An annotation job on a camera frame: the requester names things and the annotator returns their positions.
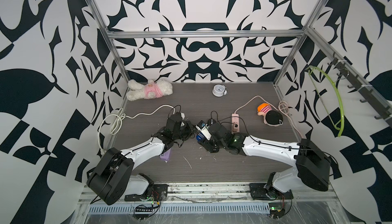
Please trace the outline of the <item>green plastic hanger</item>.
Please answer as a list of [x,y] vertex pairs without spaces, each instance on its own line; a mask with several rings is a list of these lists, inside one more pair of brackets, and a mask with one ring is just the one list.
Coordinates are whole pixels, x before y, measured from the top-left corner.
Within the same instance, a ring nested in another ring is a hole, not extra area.
[[343,99],[336,84],[338,79],[334,81],[327,72],[316,66],[308,66],[306,71],[332,127],[337,131],[337,137],[341,137],[346,121]]

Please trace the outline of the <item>aluminium frame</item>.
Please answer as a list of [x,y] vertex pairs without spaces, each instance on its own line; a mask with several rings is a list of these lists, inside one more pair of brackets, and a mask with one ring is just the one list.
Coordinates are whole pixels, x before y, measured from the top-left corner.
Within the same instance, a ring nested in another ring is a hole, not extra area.
[[[309,27],[392,100],[392,0],[87,0],[126,80],[175,83],[174,100],[193,120],[213,109],[231,113],[277,84],[292,108],[297,137],[306,135],[335,157],[339,191],[392,192],[392,129],[376,120],[359,93],[344,95],[341,137],[327,122],[308,65],[330,72]],[[228,93],[212,94],[215,85]]]

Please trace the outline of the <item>white plush toy pink outfit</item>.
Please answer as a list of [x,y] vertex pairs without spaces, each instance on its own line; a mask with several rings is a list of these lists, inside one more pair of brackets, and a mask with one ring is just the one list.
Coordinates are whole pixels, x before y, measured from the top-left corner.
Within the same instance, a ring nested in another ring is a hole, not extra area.
[[173,86],[166,80],[148,80],[146,84],[141,84],[135,80],[128,82],[129,91],[126,98],[129,101],[139,99],[155,99],[173,94]]

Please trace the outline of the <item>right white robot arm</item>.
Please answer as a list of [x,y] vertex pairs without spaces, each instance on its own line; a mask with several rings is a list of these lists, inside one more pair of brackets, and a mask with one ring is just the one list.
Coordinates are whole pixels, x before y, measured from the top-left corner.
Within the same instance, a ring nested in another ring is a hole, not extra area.
[[207,151],[216,153],[225,149],[233,155],[261,157],[290,166],[289,169],[271,173],[262,187],[268,197],[282,195],[290,190],[313,189],[327,191],[331,160],[312,141],[278,142],[257,138],[245,133],[231,133],[222,123],[203,121],[196,125],[197,141]]

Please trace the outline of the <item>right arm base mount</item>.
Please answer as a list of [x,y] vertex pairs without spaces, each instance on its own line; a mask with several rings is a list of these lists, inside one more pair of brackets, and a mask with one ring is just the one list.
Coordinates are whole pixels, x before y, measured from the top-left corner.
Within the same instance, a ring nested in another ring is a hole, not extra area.
[[266,183],[250,183],[250,195],[252,199],[261,201],[274,201],[283,199],[293,199],[293,193],[291,190],[286,192],[280,192],[272,186],[272,180],[276,172],[269,175]]

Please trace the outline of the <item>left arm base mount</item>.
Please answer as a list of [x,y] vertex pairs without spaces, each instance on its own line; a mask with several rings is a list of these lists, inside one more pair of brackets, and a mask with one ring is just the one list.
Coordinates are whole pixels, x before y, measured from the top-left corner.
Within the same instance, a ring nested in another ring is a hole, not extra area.
[[156,184],[147,175],[131,176],[121,198],[126,202],[146,201],[150,197],[162,199],[167,197],[168,184]]

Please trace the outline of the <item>small white alarm clock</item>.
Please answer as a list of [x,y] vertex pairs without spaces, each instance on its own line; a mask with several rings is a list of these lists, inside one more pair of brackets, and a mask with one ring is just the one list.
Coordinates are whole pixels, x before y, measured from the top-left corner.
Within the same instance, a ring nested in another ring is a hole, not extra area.
[[213,87],[212,94],[216,97],[222,97],[228,93],[224,85],[218,84]]

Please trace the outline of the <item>purple power strip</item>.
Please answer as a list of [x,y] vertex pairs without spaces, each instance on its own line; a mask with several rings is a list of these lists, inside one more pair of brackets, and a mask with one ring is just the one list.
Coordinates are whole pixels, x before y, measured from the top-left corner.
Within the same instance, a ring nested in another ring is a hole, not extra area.
[[170,153],[171,153],[171,149],[169,149],[166,152],[164,152],[163,154],[161,154],[160,159],[163,160],[164,162],[168,163],[168,161],[170,159]]

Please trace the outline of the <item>blue electric shaver white stripes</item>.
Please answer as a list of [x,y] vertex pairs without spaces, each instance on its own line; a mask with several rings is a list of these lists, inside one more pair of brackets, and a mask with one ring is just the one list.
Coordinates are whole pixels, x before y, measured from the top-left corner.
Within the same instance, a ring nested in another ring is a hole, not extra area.
[[197,142],[199,143],[199,144],[201,144],[201,143],[204,143],[205,142],[205,136],[201,133],[201,132],[199,132],[197,135],[196,135],[196,139],[197,139]]

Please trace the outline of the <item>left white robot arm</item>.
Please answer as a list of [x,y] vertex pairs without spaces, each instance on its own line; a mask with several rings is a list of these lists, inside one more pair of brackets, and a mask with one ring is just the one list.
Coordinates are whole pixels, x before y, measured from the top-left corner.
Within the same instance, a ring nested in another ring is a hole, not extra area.
[[179,141],[188,140],[194,133],[192,122],[177,112],[147,141],[128,149],[109,149],[88,177],[87,186],[107,205],[127,195],[147,196],[151,194],[154,182],[144,174],[133,176],[133,170],[169,151]]

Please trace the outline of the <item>pink power strip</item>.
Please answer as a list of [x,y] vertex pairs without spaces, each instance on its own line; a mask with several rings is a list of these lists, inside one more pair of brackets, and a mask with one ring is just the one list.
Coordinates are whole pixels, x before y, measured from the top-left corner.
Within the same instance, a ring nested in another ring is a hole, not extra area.
[[231,116],[231,119],[232,119],[231,131],[233,134],[238,133],[239,132],[239,115],[236,113],[233,113]]

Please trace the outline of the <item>black wall hook rack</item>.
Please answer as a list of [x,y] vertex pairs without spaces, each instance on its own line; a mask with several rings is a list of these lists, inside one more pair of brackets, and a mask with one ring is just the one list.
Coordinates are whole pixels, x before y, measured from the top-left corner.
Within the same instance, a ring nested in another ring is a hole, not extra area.
[[338,55],[327,54],[330,59],[328,66],[338,71],[336,81],[340,80],[348,82],[348,89],[358,92],[362,99],[361,103],[368,103],[376,112],[374,116],[376,120],[384,120],[392,126],[392,105],[384,98],[376,88],[371,85],[352,65],[345,59],[340,60]]

